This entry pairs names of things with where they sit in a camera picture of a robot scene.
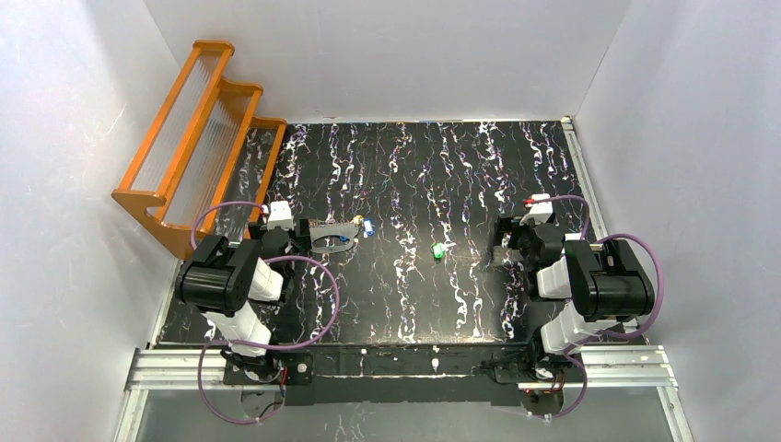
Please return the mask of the blue key tag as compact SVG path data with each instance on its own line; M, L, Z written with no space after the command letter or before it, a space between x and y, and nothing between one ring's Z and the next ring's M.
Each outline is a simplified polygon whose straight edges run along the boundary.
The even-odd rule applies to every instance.
M370 237L374 235L374 227L369 219L365 219L363 222L364 233Z

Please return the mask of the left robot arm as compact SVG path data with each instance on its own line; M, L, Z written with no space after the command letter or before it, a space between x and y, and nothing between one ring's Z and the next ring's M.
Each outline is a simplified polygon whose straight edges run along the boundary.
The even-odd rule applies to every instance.
M229 341L221 355L239 368L264 376L275 364L263 348L244 342L271 341L272 333L262 324L251 302L282 304L295 286L295 264L267 259L307 253L311 249L309 225L305 220L285 229L263 222L249 224L250 237L232 245L227 237L209 235L180 268L174 294L182 303L196 308Z

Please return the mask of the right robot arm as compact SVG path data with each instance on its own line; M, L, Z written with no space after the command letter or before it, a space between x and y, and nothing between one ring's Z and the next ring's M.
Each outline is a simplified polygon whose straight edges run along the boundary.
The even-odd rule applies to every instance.
M531 300L564 305L530 337L530 369L569 366L585 343L654 311L656 290L624 238L591 244L551 220L508 216L495 222L493 244L514 251Z

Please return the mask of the green key tag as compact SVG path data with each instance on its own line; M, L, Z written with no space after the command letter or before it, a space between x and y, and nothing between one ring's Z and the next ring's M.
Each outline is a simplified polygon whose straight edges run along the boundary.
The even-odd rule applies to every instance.
M437 242L431 246L431 251L436 260L441 260L444 258L447 248L443 243Z

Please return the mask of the orange wooden rack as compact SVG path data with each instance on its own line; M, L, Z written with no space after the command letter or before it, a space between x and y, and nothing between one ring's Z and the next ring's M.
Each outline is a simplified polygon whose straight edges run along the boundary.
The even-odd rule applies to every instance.
M192 238L216 227L215 205L228 199L239 156L252 129L274 132L251 210L261 205L286 133L283 119L260 117L263 88L236 82L225 71L235 48L198 40L112 198L175 258L192 254Z

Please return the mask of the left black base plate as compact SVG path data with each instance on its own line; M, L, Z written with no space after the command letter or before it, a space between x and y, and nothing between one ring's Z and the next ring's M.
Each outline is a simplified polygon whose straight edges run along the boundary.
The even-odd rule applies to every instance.
M226 360L223 382L227 385L299 386L312 382L313 358L309 353L268 351L260 357L223 349Z

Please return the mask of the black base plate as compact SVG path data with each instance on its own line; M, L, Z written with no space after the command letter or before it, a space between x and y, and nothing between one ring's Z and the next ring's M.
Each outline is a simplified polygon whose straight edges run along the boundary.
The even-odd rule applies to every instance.
M541 382L551 386L555 380L568 384L583 379L581 370L571 360L531 349L494 353L485 367L489 377L499 384Z
M226 360L223 382L227 385L299 386L312 382L313 358L309 353L268 351L260 357L223 349Z

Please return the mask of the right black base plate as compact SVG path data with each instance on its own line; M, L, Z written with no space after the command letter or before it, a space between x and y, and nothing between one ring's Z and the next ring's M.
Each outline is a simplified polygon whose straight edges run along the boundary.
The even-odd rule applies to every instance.
M583 379L581 370L571 360L531 349L494 353L485 367L489 377L499 384L541 382L551 386L555 380L568 384Z

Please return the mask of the aluminium frame rail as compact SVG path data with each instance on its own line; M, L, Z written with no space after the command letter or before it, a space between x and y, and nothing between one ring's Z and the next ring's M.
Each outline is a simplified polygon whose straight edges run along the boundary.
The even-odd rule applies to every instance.
M286 127L265 203L295 221L369 219L347 252L296 254L282 304L252 304L273 352L309 353L308 385L227 385L222 333L171 299L139 351L117 438L149 441L683 441L659 345L588 342L580 382L499 384L492 354L527 349L561 302L533 301L495 222L533 194L553 223L606 230L572 120ZM436 260L431 246L447 252Z

